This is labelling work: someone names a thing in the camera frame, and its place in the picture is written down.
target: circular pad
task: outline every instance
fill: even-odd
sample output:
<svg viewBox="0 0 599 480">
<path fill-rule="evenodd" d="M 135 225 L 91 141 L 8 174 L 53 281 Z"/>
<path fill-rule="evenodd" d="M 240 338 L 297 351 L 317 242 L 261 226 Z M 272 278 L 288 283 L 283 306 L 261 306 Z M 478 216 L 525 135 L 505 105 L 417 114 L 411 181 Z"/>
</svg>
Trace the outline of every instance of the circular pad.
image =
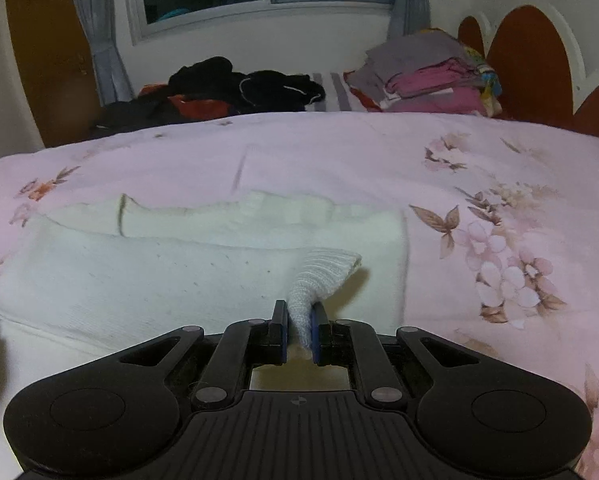
<svg viewBox="0 0 599 480">
<path fill-rule="evenodd" d="M 546 418 L 540 400 L 515 390 L 495 390 L 473 401 L 475 418 L 495 431 L 523 433 L 537 428 Z"/>
<path fill-rule="evenodd" d="M 101 388 L 74 390 L 57 397 L 50 416 L 67 430 L 92 431 L 105 428 L 123 415 L 124 400 Z"/>
</svg>

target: wooden headboard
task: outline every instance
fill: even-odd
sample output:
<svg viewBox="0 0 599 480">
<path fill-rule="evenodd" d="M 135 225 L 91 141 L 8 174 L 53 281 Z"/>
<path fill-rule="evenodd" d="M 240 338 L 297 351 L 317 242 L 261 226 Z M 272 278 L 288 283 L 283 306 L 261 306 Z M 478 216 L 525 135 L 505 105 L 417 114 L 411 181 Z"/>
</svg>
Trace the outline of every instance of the wooden headboard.
<svg viewBox="0 0 599 480">
<path fill-rule="evenodd" d="M 590 88 L 599 73 L 586 77 L 566 21 L 552 7 L 543 7 L 516 7 L 493 34 L 483 14 L 468 16 L 458 37 L 485 54 L 499 74 L 504 118 L 599 137 L 599 84 Z"/>
</svg>

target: logo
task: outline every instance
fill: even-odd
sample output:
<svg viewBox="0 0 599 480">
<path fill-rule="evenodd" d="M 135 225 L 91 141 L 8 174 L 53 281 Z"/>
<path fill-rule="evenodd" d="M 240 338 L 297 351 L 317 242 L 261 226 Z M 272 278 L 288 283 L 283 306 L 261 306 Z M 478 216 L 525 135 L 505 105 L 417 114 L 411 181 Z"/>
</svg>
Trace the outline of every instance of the logo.
<svg viewBox="0 0 599 480">
<path fill-rule="evenodd" d="M 305 403 L 308 402 L 306 397 L 301 397 L 301 396 L 297 396 L 297 397 L 293 397 L 290 402 L 292 402 L 293 404 L 295 404 L 295 406 L 303 406 Z"/>
</svg>

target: pink clothing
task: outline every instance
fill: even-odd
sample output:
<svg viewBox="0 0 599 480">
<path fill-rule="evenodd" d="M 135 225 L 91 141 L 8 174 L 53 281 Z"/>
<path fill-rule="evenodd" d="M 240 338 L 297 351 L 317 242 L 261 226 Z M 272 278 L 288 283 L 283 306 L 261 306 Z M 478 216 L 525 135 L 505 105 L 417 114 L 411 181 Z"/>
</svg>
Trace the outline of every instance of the pink clothing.
<svg viewBox="0 0 599 480">
<path fill-rule="evenodd" d="M 426 112 L 440 114 L 486 115 L 486 109 L 477 88 L 458 86 L 447 92 L 420 95 L 410 99 L 401 99 L 385 112 Z"/>
<path fill-rule="evenodd" d="M 484 82 L 471 66 L 452 57 L 416 72 L 397 75 L 387 83 L 386 90 L 410 98 L 456 86 L 483 88 Z"/>
</svg>

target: white towel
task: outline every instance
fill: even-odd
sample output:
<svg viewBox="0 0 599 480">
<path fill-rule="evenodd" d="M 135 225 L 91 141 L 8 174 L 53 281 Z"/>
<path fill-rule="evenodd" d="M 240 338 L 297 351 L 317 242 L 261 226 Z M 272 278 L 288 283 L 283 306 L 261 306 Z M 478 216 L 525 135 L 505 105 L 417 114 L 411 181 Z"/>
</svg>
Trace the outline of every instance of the white towel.
<svg viewBox="0 0 599 480">
<path fill-rule="evenodd" d="M 407 237 L 399 211 L 260 191 L 250 192 L 239 202 L 195 209 L 150 209 L 129 197 L 100 206 L 69 206 L 51 215 L 63 225 L 126 237 L 172 237 L 259 249 L 326 247 L 358 253 L 361 267 L 324 301 L 329 317 L 367 322 L 384 334 L 394 333 L 403 321 Z"/>
<path fill-rule="evenodd" d="M 311 302 L 345 282 L 359 252 L 364 267 L 331 313 L 399 324 L 406 247 L 396 213 L 256 192 L 195 210 L 150 210 L 122 197 L 49 216 L 55 221 L 28 223 L 2 267 L 0 316 L 57 336 L 116 350 L 186 324 L 222 332 L 269 317 L 286 298 L 307 345 Z"/>
</svg>

